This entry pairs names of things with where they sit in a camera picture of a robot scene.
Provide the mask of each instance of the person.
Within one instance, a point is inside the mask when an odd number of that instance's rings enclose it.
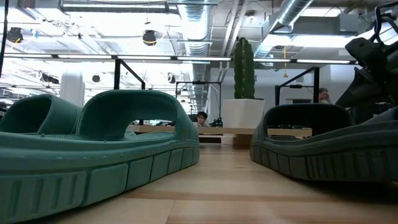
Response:
[[[206,127],[206,119],[207,119],[207,114],[204,111],[201,111],[198,113],[198,122],[197,122],[197,126],[198,127]]]
[[[332,104],[329,96],[329,91],[327,88],[319,88],[318,102]]]

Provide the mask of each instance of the slide sandal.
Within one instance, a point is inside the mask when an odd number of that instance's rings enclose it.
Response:
[[[267,128],[300,125],[313,136],[268,136]],[[257,127],[251,159],[303,180],[387,182],[398,180],[398,121],[352,125],[335,105],[297,104],[270,109]]]
[[[81,108],[59,97],[43,94],[15,102],[0,120],[0,132],[74,134]]]
[[[175,131],[126,135],[137,119],[175,121]],[[96,95],[76,134],[0,133],[0,223],[90,205],[189,167],[198,139],[180,103],[152,90]]]

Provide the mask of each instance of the woman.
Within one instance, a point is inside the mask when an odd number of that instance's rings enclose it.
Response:
[[[327,88],[319,88],[318,102],[332,104],[332,102],[330,101],[329,91]]]

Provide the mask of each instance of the exposed ductwork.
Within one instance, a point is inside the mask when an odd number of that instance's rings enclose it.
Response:
[[[293,23],[300,17],[300,15],[311,5],[313,0],[284,0],[280,6],[280,10],[276,15],[267,16],[266,21],[262,27],[264,40],[255,52],[255,57],[266,57],[272,50],[272,46],[267,46],[265,41],[267,35],[273,29],[280,29],[287,27],[292,30]]]
[[[198,4],[179,5],[178,9],[183,21],[183,37],[186,40],[207,40],[209,29],[210,6]],[[207,56],[209,45],[204,43],[185,43],[189,56]],[[193,80],[210,81],[210,67],[207,64],[192,64]],[[205,108],[208,85],[193,85],[193,102],[198,111]]]

